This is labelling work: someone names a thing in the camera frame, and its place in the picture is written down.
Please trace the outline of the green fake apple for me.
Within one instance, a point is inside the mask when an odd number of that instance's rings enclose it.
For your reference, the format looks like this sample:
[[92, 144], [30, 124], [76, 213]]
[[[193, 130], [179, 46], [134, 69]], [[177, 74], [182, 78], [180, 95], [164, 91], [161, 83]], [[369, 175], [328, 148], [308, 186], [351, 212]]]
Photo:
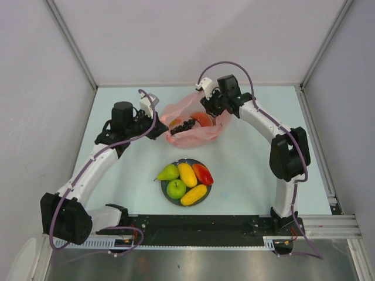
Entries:
[[180, 199], [186, 193], [186, 184], [181, 179], [175, 179], [168, 183], [167, 194], [171, 199]]

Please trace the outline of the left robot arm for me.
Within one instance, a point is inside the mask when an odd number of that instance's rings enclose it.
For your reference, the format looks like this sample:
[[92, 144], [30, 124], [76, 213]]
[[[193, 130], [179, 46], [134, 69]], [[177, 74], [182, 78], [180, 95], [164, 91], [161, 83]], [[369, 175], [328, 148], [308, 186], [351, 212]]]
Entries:
[[87, 211], [86, 205], [94, 189], [111, 166], [117, 162], [131, 142], [146, 136], [155, 140], [168, 130], [155, 110], [159, 102], [154, 95], [139, 101], [140, 109], [126, 101], [116, 102], [111, 118], [94, 141], [94, 147], [81, 170], [54, 194], [41, 198], [42, 227], [50, 239], [59, 238], [76, 245], [91, 234], [129, 229], [128, 210], [116, 204]]

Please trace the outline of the yellow fake lemon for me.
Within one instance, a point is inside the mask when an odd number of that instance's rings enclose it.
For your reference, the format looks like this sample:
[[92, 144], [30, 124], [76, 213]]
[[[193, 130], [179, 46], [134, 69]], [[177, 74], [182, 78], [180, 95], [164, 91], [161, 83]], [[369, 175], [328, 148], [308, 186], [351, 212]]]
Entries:
[[197, 185], [197, 177], [188, 163], [178, 164], [180, 179], [186, 184], [188, 188], [193, 188]]

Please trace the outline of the yellow fake mango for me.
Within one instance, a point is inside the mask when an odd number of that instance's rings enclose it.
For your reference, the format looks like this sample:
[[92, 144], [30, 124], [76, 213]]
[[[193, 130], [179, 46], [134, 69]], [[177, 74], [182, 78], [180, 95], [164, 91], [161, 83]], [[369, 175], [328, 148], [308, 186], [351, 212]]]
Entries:
[[188, 191], [181, 199], [180, 203], [183, 206], [190, 206], [204, 197], [207, 193], [207, 186], [200, 184], [190, 191]]

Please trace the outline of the pink plastic bag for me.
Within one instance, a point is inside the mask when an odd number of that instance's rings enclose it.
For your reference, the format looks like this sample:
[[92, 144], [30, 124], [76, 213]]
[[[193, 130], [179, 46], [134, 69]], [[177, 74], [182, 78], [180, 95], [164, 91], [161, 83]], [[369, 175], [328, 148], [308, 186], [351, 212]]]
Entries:
[[[175, 118], [181, 119], [181, 123], [179, 124], [181, 125], [184, 121], [191, 119], [190, 114], [193, 112], [205, 112], [203, 105], [200, 103], [203, 97], [204, 94], [202, 92], [195, 91], [179, 102], [167, 105], [160, 120], [169, 127], [169, 130], [178, 126], [169, 125]], [[213, 126], [201, 127], [199, 123], [196, 123], [189, 131], [180, 132], [176, 135], [171, 135], [171, 133], [167, 131], [163, 134], [163, 137], [167, 142], [177, 148], [195, 148], [206, 145], [216, 140], [224, 132], [232, 120], [232, 116], [224, 111], [217, 118], [212, 118], [212, 120]]]

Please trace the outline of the fake watermelon slice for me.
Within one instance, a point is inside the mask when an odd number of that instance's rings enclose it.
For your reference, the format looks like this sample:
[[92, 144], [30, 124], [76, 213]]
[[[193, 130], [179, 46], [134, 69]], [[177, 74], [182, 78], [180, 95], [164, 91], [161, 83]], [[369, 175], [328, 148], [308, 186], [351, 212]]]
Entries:
[[213, 126], [213, 120], [207, 113], [193, 112], [190, 117], [197, 121], [201, 127]]

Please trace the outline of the green fake pear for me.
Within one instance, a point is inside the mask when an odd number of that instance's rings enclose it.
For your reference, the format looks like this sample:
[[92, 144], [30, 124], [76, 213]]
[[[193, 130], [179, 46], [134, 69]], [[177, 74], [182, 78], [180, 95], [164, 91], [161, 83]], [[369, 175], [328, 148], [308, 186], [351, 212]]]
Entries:
[[155, 180], [166, 180], [172, 181], [179, 177], [179, 169], [174, 164], [169, 164], [163, 168], [163, 170], [157, 175]]

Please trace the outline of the red fake fruit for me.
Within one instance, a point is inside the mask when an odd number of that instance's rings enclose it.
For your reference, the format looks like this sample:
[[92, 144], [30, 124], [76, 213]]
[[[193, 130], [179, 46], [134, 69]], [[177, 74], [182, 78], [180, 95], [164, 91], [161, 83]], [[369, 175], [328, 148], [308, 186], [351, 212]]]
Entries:
[[202, 164], [193, 164], [193, 171], [197, 179], [206, 186], [211, 186], [214, 183], [213, 177], [208, 168]]

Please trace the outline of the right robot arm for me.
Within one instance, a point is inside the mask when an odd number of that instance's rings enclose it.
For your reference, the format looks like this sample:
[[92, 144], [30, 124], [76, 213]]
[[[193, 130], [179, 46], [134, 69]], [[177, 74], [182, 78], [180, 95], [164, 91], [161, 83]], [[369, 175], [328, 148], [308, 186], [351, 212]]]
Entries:
[[209, 115], [218, 117], [224, 112], [235, 115], [254, 127], [271, 145], [269, 166], [277, 178], [277, 187], [270, 210], [270, 227], [275, 234], [284, 235], [297, 223], [298, 184], [308, 179], [311, 157], [306, 131], [301, 127], [284, 127], [259, 107], [253, 92], [241, 92], [233, 75], [217, 81], [202, 78], [196, 90], [203, 93], [200, 102]]

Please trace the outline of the dark teal ceramic plate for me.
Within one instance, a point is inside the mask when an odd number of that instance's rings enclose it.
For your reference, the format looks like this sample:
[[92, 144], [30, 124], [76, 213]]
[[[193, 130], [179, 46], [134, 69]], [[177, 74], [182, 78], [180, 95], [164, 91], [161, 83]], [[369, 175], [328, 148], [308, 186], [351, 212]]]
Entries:
[[[180, 163], [188, 163], [189, 165], [191, 165], [191, 167], [192, 167], [192, 165], [193, 164], [202, 164], [202, 165], [204, 165], [203, 163], [201, 163], [201, 162], [199, 162], [198, 160], [194, 160], [194, 159], [179, 159], [179, 160], [177, 160], [177, 161], [175, 161], [175, 162], [173, 162], [173, 163], [171, 163], [171, 164], [174, 164], [175, 166], [178, 166], [178, 164], [180, 164]], [[162, 190], [162, 192], [163, 192], [163, 194], [164, 194], [164, 196], [172, 203], [172, 204], [174, 204], [174, 205], [177, 205], [177, 206], [180, 206], [180, 207], [191, 207], [191, 206], [194, 206], [194, 205], [198, 205], [198, 204], [200, 204], [200, 203], [202, 203], [206, 198], [207, 198], [207, 196], [210, 194], [210, 192], [211, 192], [211, 189], [212, 189], [212, 185], [211, 186], [207, 186], [207, 193], [206, 193], [206, 195], [204, 196], [204, 197], [202, 197], [200, 200], [198, 200], [197, 202], [195, 202], [194, 204], [192, 204], [192, 205], [190, 205], [190, 206], [183, 206], [183, 205], [181, 205], [181, 203], [180, 203], [180, 199], [171, 199], [169, 196], [168, 196], [168, 194], [167, 194], [167, 191], [166, 191], [166, 188], [167, 188], [167, 185], [168, 185], [168, 183], [170, 182], [170, 181], [166, 181], [166, 180], [163, 180], [163, 181], [160, 181], [161, 182], [161, 190]], [[198, 185], [200, 185], [200, 184], [202, 184], [198, 179], [197, 179], [197, 185], [196, 186], [198, 186]], [[187, 186], [186, 186], [186, 193], [188, 192], [188, 191], [190, 191], [192, 188], [188, 188]]]

